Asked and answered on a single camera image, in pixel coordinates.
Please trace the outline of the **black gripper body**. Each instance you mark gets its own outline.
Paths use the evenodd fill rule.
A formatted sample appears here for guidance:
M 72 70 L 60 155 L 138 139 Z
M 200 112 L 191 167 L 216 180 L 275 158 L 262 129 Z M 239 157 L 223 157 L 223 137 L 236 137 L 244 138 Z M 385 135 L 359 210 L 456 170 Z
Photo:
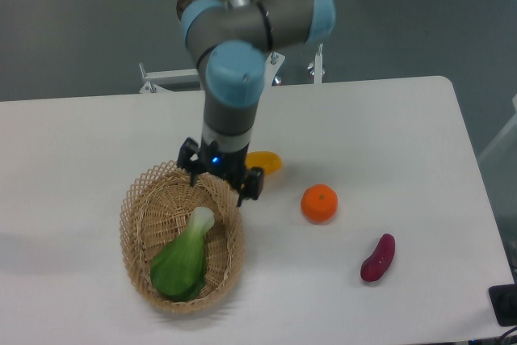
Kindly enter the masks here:
M 247 150 L 246 145 L 234 152 L 223 152 L 215 141 L 210 145 L 201 141 L 198 157 L 204 172 L 223 179 L 232 188 L 240 188 L 246 176 Z

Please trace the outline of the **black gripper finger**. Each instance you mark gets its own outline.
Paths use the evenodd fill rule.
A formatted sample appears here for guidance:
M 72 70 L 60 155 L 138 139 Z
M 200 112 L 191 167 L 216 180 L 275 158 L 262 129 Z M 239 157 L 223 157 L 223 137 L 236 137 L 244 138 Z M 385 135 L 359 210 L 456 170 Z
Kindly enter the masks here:
M 193 159 L 194 157 L 198 157 L 199 149 L 198 143 L 190 137 L 188 137 L 179 148 L 176 164 L 189 176 L 191 186 L 195 186 L 200 174 L 199 161 Z
M 237 185 L 237 206 L 241 207 L 244 200 L 257 200 L 262 193 L 265 172 L 262 167 L 245 169 L 244 175 Z

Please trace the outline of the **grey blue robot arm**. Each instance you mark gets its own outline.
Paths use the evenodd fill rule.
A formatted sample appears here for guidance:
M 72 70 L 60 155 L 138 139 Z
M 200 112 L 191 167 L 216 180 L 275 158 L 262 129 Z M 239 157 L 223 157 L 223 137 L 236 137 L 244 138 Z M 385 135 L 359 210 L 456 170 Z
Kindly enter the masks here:
M 208 173 L 227 182 L 239 200 L 255 200 L 264 171 L 247 167 L 256 111 L 275 50 L 320 42 L 336 22 L 334 0 L 193 0 L 179 16 L 183 43 L 205 93 L 199 141 L 187 139 L 177 164 L 191 180 Z

